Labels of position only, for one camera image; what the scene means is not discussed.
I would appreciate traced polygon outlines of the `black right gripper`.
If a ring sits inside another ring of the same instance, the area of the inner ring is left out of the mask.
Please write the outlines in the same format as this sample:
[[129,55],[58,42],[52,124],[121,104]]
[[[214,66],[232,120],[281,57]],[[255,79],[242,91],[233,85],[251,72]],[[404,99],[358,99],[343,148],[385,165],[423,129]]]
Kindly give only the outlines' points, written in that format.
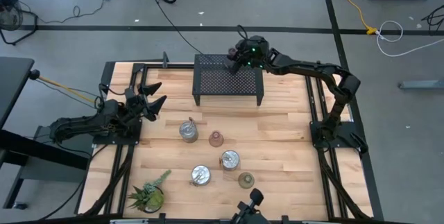
[[269,49],[268,41],[262,36],[254,35],[242,39],[235,45],[235,48],[228,49],[227,58],[229,60],[225,61],[225,67],[232,75],[236,74],[243,66],[262,69]]

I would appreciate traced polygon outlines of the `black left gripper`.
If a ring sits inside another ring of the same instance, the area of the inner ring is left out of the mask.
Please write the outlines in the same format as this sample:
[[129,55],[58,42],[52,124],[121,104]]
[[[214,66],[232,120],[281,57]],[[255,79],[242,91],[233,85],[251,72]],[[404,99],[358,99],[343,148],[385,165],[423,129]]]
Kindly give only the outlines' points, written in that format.
[[130,123],[140,117],[145,117],[149,121],[155,121],[167,96],[161,96],[151,103],[148,103],[146,96],[154,95],[161,86],[162,82],[152,85],[141,83],[137,87],[139,94],[134,93],[131,88],[125,89],[124,96],[126,97],[126,102],[123,122]]

